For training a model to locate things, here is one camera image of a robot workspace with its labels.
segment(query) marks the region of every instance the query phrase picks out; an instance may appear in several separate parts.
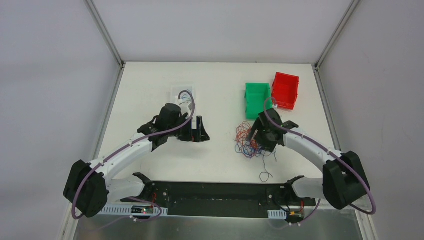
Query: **green plastic basket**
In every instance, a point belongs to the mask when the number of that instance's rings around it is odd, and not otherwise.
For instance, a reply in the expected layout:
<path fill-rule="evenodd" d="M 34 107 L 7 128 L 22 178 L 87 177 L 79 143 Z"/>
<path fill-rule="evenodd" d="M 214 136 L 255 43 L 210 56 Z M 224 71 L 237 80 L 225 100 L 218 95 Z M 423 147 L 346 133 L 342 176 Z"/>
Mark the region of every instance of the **green plastic basket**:
<path fill-rule="evenodd" d="M 264 102 L 271 97 L 271 87 L 269 83 L 246 83 L 246 118 L 255 120 L 258 114 L 264 111 Z M 266 109 L 273 107 L 269 100 L 266 103 Z"/>

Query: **plastic bin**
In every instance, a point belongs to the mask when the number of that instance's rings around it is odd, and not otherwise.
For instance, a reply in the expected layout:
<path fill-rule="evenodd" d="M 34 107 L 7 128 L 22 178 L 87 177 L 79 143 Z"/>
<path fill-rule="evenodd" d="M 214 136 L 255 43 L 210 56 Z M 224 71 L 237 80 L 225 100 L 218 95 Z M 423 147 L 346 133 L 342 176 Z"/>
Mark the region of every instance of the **plastic bin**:
<path fill-rule="evenodd" d="M 246 83 L 246 118 L 255 120 L 258 114 L 264 111 L 264 102 L 271 96 L 271 87 L 268 83 Z M 268 101 L 266 109 L 273 107 Z"/>
<path fill-rule="evenodd" d="M 293 110 L 298 99 L 299 77 L 277 72 L 272 84 L 272 97 L 279 108 Z"/>

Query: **red plastic basket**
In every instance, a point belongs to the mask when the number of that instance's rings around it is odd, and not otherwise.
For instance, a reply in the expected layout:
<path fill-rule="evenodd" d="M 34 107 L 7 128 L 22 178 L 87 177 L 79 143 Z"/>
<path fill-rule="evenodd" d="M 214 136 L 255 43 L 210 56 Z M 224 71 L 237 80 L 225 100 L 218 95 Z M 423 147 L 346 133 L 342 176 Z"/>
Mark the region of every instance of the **red plastic basket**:
<path fill-rule="evenodd" d="M 279 108 L 293 110 L 298 98 L 299 77 L 277 72 L 272 84 L 272 94 Z"/>

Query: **white wall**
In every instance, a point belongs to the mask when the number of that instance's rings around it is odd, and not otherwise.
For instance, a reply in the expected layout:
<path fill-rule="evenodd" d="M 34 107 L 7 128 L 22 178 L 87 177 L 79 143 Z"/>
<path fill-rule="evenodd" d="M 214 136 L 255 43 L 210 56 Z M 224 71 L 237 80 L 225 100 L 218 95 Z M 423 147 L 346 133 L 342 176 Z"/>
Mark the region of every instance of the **white wall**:
<path fill-rule="evenodd" d="M 382 240 L 423 239 L 424 1 L 364 0 L 321 67 L 344 150 L 362 159 Z"/>
<path fill-rule="evenodd" d="M 351 0 L 95 0 L 125 61 L 315 63 Z"/>
<path fill-rule="evenodd" d="M 0 239 L 56 239 L 117 73 L 83 0 L 0 1 Z"/>

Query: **wire pile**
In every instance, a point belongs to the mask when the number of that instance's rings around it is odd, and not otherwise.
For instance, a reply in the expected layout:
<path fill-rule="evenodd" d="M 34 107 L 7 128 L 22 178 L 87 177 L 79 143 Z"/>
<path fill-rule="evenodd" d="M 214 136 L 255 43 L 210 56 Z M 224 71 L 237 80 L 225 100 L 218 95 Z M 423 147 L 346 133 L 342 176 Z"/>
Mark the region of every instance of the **wire pile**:
<path fill-rule="evenodd" d="M 247 121 L 244 121 L 235 129 L 235 132 L 236 132 L 235 141 L 237 142 L 237 144 L 235 145 L 234 149 L 236 153 L 242 154 L 248 159 L 262 156 L 264 171 L 259 174 L 259 179 L 262 183 L 266 183 L 270 179 L 270 177 L 273 178 L 274 176 L 271 173 L 269 173 L 267 170 L 267 165 L 265 164 L 265 157 L 274 155 L 275 161 L 277 162 L 277 157 L 276 157 L 277 150 L 274 149 L 273 152 L 265 151 L 253 139 L 253 137 L 251 140 L 248 140 L 248 136 L 251 129 L 252 129 L 252 126 Z M 262 179 L 263 174 L 267 175 L 267 178 L 265 180 Z"/>

